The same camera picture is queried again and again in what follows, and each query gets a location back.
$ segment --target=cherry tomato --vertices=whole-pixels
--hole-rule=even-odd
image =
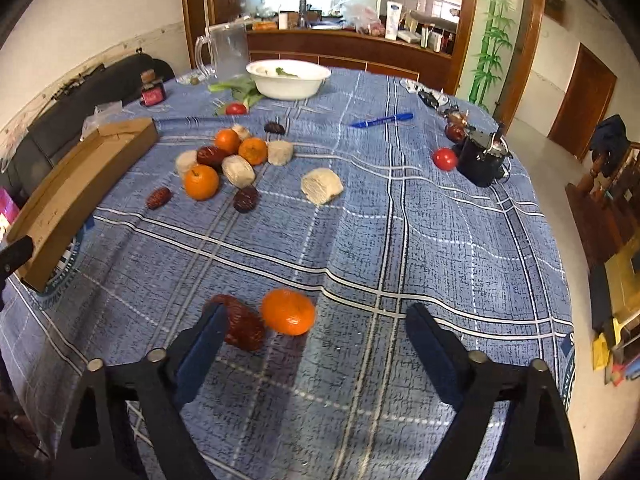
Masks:
[[[433,163],[443,171],[451,171],[458,165],[458,158],[450,148],[439,148],[431,155]]]
[[[244,115],[246,113],[246,106],[242,103],[231,103],[225,108],[226,115]]]

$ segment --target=dark clothing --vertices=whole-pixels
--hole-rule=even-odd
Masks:
[[[604,119],[596,126],[590,148],[593,150],[593,160],[601,153],[607,154],[607,161],[602,167],[604,177],[610,177],[616,171],[628,147],[626,126],[618,114]]]

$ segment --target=wall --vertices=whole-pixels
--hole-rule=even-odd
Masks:
[[[640,63],[616,24],[584,0],[566,0],[564,27],[544,16],[516,117],[548,135],[569,85],[580,43],[618,78],[606,115],[620,114],[626,136],[640,140]]]
[[[0,50],[0,125],[39,92],[108,48],[181,23],[181,0],[34,0]],[[152,56],[189,67],[184,26],[155,41]]]
[[[494,113],[504,76],[509,71],[520,27],[522,2],[478,0],[476,4],[474,25],[456,96],[479,105],[490,114]],[[496,34],[502,34],[502,37],[498,38]]]

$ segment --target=black leather couch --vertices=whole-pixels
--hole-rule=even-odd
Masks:
[[[78,143],[84,119],[94,113],[96,105],[113,101],[125,105],[138,99],[140,73],[150,68],[165,81],[174,77],[166,62],[147,54],[134,54],[89,76],[31,123],[7,170],[0,174],[0,186],[18,207],[27,202],[49,171]]]

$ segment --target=blue pen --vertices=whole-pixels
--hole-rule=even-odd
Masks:
[[[379,119],[373,119],[372,121],[361,121],[359,123],[353,123],[352,128],[369,128],[370,126],[377,126],[378,124],[388,123],[390,121],[409,121],[414,118],[412,113],[389,115],[389,117],[380,117]]]

